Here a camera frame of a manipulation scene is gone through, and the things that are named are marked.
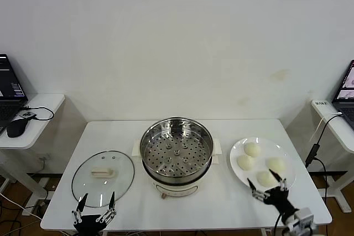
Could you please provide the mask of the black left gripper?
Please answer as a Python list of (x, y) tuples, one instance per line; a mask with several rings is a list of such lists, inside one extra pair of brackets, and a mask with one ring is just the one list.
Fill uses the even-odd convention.
[(75, 235), (99, 235), (99, 232), (107, 227), (106, 223), (110, 223), (116, 215), (116, 200), (115, 192), (113, 191), (108, 209), (104, 214), (81, 216), (85, 208), (87, 196), (88, 193), (85, 193), (84, 196), (80, 198), (76, 209), (71, 211), (74, 219), (74, 228), (76, 229)]

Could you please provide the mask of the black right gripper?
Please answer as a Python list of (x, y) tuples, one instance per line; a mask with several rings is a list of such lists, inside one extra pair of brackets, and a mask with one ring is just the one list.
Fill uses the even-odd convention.
[(289, 190), (287, 187), (287, 180), (281, 178), (281, 176), (269, 170), (273, 177), (279, 182), (280, 187), (274, 187), (272, 189), (262, 192), (257, 190), (255, 185), (250, 179), (248, 179), (249, 187), (251, 188), (252, 197), (257, 200), (264, 200), (265, 204), (274, 206), (278, 212), (282, 215), (282, 219), (288, 219), (292, 216), (298, 209), (295, 208), (289, 201), (288, 195)]

